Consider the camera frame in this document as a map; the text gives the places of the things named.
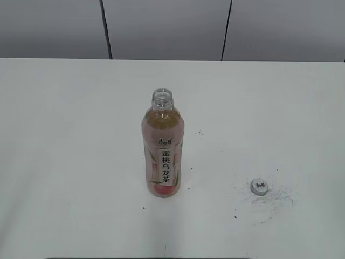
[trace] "bottle cap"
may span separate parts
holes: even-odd
[[[257,196],[264,196],[268,192],[268,184],[261,178],[256,178],[250,184],[250,190]]]

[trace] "bottle neck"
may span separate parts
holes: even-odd
[[[155,111],[171,111],[174,107],[173,93],[160,88],[152,95],[152,108]]]

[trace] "plastic bottle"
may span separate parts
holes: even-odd
[[[152,107],[141,124],[144,138],[146,181],[150,192],[170,197],[181,186],[184,121],[174,107],[173,94],[160,88],[152,95]]]

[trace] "bottle label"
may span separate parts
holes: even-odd
[[[158,145],[145,143],[147,181],[174,186],[178,184],[181,172],[182,141],[163,140],[162,144],[159,141]]]
[[[174,185],[174,148],[158,149],[159,154],[159,182],[162,185]]]

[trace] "gray wall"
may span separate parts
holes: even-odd
[[[0,57],[109,58],[98,0],[1,0]]]
[[[344,61],[345,0],[234,0],[224,60]]]
[[[104,0],[117,59],[220,60],[231,0]],[[233,0],[224,60],[344,61],[344,0]],[[0,57],[108,59],[99,0],[0,1]]]
[[[114,58],[220,60],[229,0],[104,0]]]

